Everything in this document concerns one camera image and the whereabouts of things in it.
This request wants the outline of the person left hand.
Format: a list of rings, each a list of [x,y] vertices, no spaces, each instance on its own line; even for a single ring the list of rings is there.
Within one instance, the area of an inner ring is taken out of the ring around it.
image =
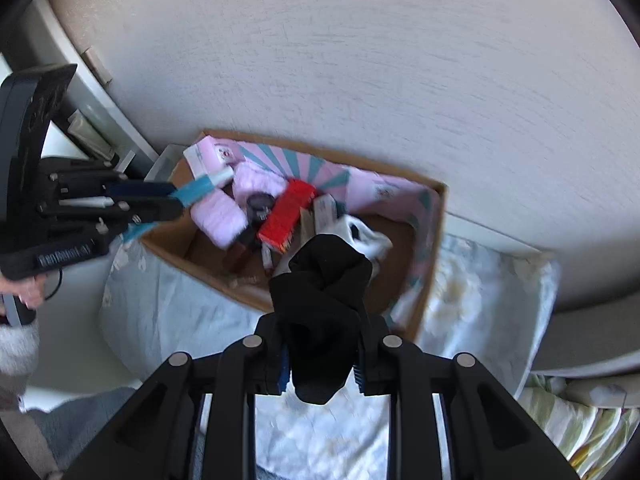
[[[5,276],[0,276],[0,292],[2,295],[17,296],[29,309],[37,309],[46,301],[47,275],[41,274],[34,278],[25,278],[21,281],[10,281]]]

